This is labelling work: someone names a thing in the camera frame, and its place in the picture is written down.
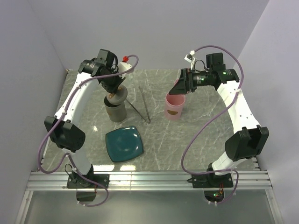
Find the grey steel lid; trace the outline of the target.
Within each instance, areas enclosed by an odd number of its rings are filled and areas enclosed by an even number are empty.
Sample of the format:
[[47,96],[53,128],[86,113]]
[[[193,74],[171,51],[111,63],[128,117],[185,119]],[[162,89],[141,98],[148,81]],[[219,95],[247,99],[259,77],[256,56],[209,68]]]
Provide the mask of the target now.
[[108,102],[112,105],[120,105],[128,96],[128,90],[124,85],[120,85],[116,93],[109,93],[106,95]]

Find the grey steel canister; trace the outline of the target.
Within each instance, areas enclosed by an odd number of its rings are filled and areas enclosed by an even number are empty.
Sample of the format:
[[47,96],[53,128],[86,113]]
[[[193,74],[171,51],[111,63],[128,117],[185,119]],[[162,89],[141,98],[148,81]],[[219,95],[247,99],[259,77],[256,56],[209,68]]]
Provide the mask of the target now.
[[122,102],[119,105],[111,104],[107,97],[104,98],[104,105],[106,112],[112,122],[122,122],[127,117],[125,103]]

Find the metal food tongs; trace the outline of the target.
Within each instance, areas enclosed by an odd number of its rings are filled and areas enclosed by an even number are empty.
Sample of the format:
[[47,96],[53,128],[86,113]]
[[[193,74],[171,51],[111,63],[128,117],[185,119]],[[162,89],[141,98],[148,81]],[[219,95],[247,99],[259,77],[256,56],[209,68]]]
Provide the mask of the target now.
[[146,101],[145,92],[140,85],[134,88],[134,94],[129,94],[126,98],[128,105],[146,124],[151,123],[148,103]]

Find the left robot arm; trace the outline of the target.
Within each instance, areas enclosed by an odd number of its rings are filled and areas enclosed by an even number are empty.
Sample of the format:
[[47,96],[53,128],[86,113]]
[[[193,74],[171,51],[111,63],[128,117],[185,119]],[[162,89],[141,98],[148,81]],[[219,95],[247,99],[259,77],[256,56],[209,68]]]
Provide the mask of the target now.
[[73,177],[84,188],[92,186],[95,177],[93,165],[82,149],[86,134],[79,129],[79,121],[86,103],[99,85],[111,96],[120,92],[124,75],[135,68],[128,60],[129,56],[124,56],[119,61],[114,53],[105,49],[100,49],[97,57],[84,60],[65,102],[55,115],[44,121],[48,132],[45,138],[62,149],[63,157],[68,157],[71,162]]

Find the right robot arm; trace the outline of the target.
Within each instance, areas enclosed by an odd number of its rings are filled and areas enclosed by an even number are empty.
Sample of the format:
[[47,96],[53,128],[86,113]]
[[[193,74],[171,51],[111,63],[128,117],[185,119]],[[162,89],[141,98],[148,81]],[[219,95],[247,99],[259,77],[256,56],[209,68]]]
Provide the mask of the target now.
[[169,91],[170,95],[185,95],[195,92],[198,87],[215,88],[228,112],[234,134],[225,142],[225,152],[204,174],[210,186],[218,186],[224,175],[234,171],[240,163],[259,155],[269,137],[269,130],[261,126],[250,110],[242,91],[244,74],[226,68],[222,53],[206,56],[202,71],[197,70],[195,51],[185,56],[190,68],[182,69],[179,80]]

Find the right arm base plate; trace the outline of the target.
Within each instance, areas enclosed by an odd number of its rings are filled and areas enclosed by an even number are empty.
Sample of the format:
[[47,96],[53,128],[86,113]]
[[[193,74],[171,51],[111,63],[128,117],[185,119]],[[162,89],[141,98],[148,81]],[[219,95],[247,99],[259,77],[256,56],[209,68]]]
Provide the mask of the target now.
[[192,183],[193,188],[232,188],[234,186],[231,174],[226,175],[191,175],[188,182]]

